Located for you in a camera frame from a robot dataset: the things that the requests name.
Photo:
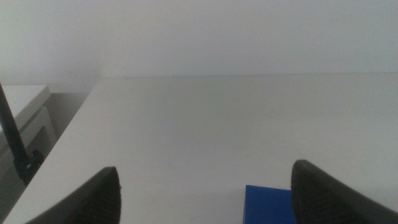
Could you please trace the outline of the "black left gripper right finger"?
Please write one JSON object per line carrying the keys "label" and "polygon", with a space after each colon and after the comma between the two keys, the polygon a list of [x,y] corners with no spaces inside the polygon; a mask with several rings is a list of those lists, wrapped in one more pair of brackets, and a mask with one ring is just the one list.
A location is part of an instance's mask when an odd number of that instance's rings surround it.
{"label": "black left gripper right finger", "polygon": [[397,212],[348,187],[307,160],[291,173],[297,223],[397,223]]}

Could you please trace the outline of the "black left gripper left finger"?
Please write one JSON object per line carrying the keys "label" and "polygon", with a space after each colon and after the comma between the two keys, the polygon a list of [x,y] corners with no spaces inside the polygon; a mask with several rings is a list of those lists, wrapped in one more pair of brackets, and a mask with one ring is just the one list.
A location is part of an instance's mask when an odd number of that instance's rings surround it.
{"label": "black left gripper left finger", "polygon": [[115,167],[105,167],[28,224],[118,224],[121,186]]}

